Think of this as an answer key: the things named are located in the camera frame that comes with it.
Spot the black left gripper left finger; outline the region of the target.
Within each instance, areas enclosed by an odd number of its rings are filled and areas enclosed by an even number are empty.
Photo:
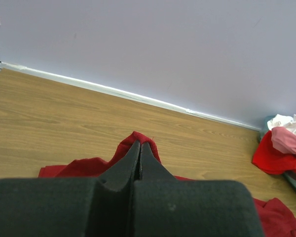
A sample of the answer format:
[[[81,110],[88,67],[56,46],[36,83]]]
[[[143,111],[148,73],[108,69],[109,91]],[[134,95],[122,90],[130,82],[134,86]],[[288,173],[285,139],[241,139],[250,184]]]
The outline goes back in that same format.
[[[99,177],[0,179],[0,237],[126,236],[140,149]]]

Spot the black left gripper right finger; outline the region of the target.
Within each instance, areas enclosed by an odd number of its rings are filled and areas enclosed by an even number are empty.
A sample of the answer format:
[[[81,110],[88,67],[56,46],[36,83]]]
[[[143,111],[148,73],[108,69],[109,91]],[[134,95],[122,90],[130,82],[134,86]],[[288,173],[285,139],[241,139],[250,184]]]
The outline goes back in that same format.
[[[261,237],[262,226],[248,189],[232,180],[175,178],[141,146],[134,183],[136,237]]]

